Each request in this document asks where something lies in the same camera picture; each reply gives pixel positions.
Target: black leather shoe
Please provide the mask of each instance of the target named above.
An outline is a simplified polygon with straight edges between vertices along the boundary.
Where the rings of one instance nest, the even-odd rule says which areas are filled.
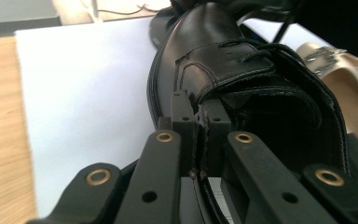
[[[165,43],[172,24],[182,14],[196,5],[207,2],[215,2],[226,8],[237,24],[249,18],[258,18],[285,22],[287,26],[296,21],[296,14],[301,8],[302,0],[172,0],[172,6],[163,8],[150,22],[149,34],[155,46],[159,48]],[[286,28],[280,30],[282,35]],[[274,42],[278,42],[280,38],[281,36],[276,36]]]
[[[185,90],[194,113],[210,98],[237,130],[258,135],[294,171],[324,163],[348,171],[337,100],[289,48],[244,39],[217,4],[188,11],[152,64],[148,103],[155,125],[170,116],[170,95]]]

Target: screw hole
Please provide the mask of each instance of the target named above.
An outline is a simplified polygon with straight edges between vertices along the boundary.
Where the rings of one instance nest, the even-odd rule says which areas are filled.
[[[156,138],[159,142],[170,142],[173,140],[173,135],[170,133],[159,133]]]
[[[148,191],[142,195],[142,201],[145,203],[152,203],[157,199],[157,193],[155,191]]]
[[[287,201],[289,203],[298,203],[297,196],[292,193],[285,192],[282,194],[282,197],[285,201]]]
[[[333,171],[319,169],[315,172],[316,177],[326,185],[341,187],[345,184],[344,179]]]
[[[235,135],[235,139],[237,139],[237,141],[242,143],[251,143],[253,141],[252,136],[245,133],[239,133]]]
[[[97,169],[89,173],[86,177],[86,182],[91,186],[98,186],[110,178],[110,172],[105,169]]]

